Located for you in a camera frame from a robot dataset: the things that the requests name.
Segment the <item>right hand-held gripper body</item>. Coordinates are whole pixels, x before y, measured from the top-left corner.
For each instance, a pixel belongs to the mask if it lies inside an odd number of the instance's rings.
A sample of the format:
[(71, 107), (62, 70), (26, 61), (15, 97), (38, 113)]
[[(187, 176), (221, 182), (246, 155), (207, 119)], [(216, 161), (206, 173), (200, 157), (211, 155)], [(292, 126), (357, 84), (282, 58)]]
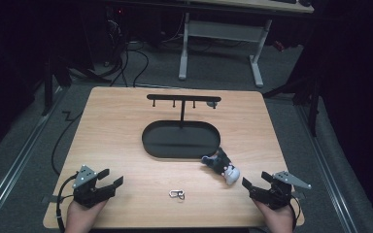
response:
[(305, 183), (288, 171), (274, 173), (271, 176), (273, 182), (269, 183), (269, 189), (253, 185), (253, 190), (249, 194), (252, 199), (265, 204), (272, 210), (281, 209), (290, 204), (294, 186), (306, 189), (312, 188), (309, 183)]

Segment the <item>person's right hand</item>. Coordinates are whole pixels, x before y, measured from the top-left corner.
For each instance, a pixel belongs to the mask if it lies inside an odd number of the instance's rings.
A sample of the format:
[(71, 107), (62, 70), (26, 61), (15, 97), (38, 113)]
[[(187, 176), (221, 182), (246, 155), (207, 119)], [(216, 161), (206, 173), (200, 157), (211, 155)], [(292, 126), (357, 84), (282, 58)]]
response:
[(254, 204), (264, 215), (264, 222), (271, 233), (293, 233), (294, 215), (290, 206), (272, 210), (256, 200)]

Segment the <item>aluminium floor rail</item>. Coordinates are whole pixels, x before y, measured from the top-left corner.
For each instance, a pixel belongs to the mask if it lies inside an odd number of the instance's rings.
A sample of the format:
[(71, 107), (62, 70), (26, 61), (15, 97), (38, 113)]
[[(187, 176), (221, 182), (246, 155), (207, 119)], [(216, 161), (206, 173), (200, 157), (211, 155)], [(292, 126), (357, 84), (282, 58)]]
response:
[(350, 210), (345, 201), (344, 195), (338, 187), (334, 176), (329, 168), (329, 165), (323, 154), (321, 145), (318, 139), (311, 133), (308, 124), (308, 117), (303, 107), (295, 107), (298, 117), (300, 118), (303, 128), (309, 138), (310, 144), (314, 150), (314, 156), (317, 160), (317, 165), (322, 176), (325, 188), (328, 192), (332, 206), (339, 218), (342, 228), (345, 233), (357, 233), (357, 228), (353, 217), (351, 216)]
[(45, 93), (39, 92), (37, 101), (20, 115), (0, 143), (0, 211), (30, 160), (51, 115), (68, 90), (68, 87), (58, 87), (48, 110), (41, 106)]

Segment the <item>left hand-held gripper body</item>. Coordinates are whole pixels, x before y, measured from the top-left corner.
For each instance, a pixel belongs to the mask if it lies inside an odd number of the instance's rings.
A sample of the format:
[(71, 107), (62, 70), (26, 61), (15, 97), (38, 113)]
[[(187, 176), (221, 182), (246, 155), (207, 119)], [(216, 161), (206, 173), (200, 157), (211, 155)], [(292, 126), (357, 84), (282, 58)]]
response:
[(83, 165), (72, 185), (74, 200), (86, 208), (106, 201), (116, 195), (116, 190), (111, 185), (97, 187), (97, 174), (86, 165)]

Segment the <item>silver metal carabiner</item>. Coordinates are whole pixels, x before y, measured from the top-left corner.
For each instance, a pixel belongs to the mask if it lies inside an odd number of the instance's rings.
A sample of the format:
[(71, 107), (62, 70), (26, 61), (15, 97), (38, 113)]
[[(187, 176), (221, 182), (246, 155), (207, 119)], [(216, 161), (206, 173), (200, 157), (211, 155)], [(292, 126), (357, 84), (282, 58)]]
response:
[(179, 198), (181, 200), (185, 199), (185, 192), (182, 189), (177, 189), (177, 190), (170, 190), (169, 191), (169, 196), (171, 198)]

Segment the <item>black metal stand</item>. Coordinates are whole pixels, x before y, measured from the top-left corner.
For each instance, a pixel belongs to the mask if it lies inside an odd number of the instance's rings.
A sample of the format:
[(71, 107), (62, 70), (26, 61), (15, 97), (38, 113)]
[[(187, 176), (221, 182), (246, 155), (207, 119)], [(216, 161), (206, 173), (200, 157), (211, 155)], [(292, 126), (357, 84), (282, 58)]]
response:
[(293, 93), (292, 103), (294, 105), (309, 105), (309, 114), (307, 125), (313, 137), (317, 136), (316, 123), (319, 98), (320, 98), (320, 78), (301, 78), (297, 81), (289, 82), (281, 85), (273, 90), (262, 94), (264, 98), (271, 98), (280, 93)]
[(69, 87), (72, 83), (70, 78), (68, 63), (64, 57), (50, 56), (45, 62), (45, 75), (44, 75), (44, 111), (43, 116), (46, 116), (53, 105), (53, 81), (61, 87)]

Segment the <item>white-framed desk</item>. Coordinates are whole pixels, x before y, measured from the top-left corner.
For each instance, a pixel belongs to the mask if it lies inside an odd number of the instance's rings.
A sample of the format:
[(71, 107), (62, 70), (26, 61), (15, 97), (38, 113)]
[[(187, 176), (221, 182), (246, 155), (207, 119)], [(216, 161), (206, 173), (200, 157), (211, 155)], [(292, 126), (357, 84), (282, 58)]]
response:
[[(209, 4), (220, 7), (236, 7), (241, 10), (260, 10), (262, 13), (278, 14), (312, 14), (314, 8), (308, 0), (186, 0), (188, 7)], [(258, 60), (267, 39), (272, 17), (267, 17), (261, 25), (249, 23), (220, 22), (211, 19), (190, 19), (185, 13), (183, 49), (181, 53), (179, 79), (187, 78), (188, 39), (190, 37), (221, 39), (236, 42), (255, 43), (254, 54), (249, 56), (254, 83), (263, 87), (262, 76), (259, 71)]]

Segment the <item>black hook rack with oval tray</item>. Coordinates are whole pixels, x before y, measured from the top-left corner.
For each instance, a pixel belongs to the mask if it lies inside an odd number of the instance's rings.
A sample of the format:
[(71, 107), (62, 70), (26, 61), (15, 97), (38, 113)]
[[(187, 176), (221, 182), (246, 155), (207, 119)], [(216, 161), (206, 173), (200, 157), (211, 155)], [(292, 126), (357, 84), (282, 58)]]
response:
[(144, 150), (157, 158), (199, 159), (204, 155), (214, 154), (220, 146), (220, 132), (211, 123), (205, 121), (185, 120), (186, 102), (192, 107), (197, 102), (220, 102), (219, 96), (148, 94), (147, 98), (172, 101), (174, 106), (181, 102), (178, 120), (157, 120), (150, 123), (143, 131)]

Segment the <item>person's left hand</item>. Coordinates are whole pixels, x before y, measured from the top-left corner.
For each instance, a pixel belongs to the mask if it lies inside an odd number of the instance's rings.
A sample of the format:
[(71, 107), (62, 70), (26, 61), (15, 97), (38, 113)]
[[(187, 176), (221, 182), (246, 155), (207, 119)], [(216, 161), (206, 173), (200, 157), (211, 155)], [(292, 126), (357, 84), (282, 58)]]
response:
[(107, 202), (103, 201), (86, 208), (72, 201), (67, 211), (65, 233), (88, 233), (106, 204)]

